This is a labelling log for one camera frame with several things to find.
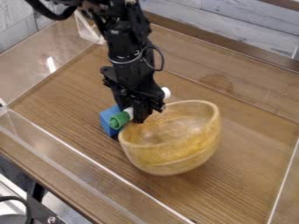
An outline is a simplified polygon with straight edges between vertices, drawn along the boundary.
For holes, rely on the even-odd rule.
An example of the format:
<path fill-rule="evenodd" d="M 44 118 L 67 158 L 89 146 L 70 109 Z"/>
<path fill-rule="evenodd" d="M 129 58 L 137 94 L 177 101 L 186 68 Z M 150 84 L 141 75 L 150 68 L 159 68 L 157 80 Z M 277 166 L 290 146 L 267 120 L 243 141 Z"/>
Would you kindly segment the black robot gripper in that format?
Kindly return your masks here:
<path fill-rule="evenodd" d="M 155 53 L 110 54 L 109 60 L 113 66 L 101 68 L 105 85 L 113 91 L 119 108 L 133 107 L 134 122 L 143 123 L 154 110 L 162 112 L 165 107 L 165 92 L 155 82 L 155 73 L 163 68 L 155 67 Z"/>

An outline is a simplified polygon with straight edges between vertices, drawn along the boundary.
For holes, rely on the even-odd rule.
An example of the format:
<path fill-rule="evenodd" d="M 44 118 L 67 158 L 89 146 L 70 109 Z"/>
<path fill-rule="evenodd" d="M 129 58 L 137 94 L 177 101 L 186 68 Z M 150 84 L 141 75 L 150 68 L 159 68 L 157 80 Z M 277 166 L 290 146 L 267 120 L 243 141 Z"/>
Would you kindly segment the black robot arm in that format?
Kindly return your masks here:
<path fill-rule="evenodd" d="M 101 68 L 105 85 L 117 105 L 133 109 L 134 121 L 143 123 L 165 109 L 166 93 L 155 82 L 165 63 L 155 61 L 161 49 L 150 40 L 151 21 L 139 0 L 24 0 L 47 18 L 62 21 L 75 11 L 94 21 L 107 41 L 110 66 Z"/>

